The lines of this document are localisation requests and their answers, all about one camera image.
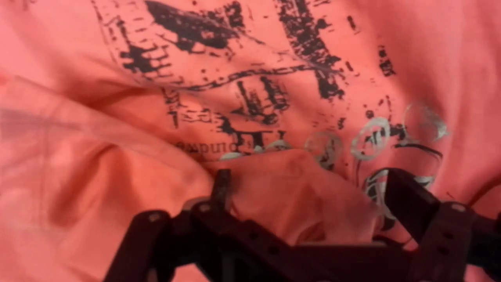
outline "orange t-shirt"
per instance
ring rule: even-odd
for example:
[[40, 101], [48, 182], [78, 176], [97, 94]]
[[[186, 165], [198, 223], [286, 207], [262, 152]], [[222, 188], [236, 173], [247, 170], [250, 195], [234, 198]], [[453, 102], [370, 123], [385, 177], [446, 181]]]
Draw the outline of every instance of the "orange t-shirt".
[[178, 213], [217, 168], [233, 171], [237, 215], [291, 245], [407, 243], [386, 168], [494, 217], [497, 13], [496, 0], [0, 2], [0, 279], [101, 279], [134, 213]]

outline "black object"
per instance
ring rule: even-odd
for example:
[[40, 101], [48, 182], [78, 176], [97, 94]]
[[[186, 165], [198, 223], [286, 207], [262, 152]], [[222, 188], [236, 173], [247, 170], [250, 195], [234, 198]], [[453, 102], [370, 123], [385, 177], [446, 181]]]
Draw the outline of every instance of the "black object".
[[385, 202], [419, 245], [288, 246], [253, 221], [226, 210], [230, 171], [219, 171], [212, 195], [178, 217], [137, 215], [106, 275], [106, 282], [172, 281], [194, 264], [211, 282], [460, 282], [468, 264], [501, 279], [501, 221], [460, 204], [441, 204], [413, 176], [389, 170]]

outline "wrinkled cloth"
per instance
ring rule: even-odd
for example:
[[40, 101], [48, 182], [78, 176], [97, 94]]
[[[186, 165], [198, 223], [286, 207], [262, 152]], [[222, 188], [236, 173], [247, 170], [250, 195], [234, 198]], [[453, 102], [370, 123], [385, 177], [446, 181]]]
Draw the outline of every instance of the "wrinkled cloth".
[[496, 217], [499, 13], [0, 2], [0, 279], [101, 281], [133, 215], [176, 215], [220, 168], [234, 215], [289, 245], [411, 245], [383, 202], [388, 168]]

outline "salmon fabric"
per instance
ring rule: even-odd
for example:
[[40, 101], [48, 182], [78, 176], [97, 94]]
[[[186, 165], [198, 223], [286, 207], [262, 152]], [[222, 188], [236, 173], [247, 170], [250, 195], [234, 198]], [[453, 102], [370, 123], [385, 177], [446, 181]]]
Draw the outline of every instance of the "salmon fabric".
[[176, 215], [220, 168], [234, 215], [289, 245], [410, 246], [383, 202], [388, 168], [496, 217], [499, 13], [1, 0], [0, 281], [101, 281], [133, 215]]

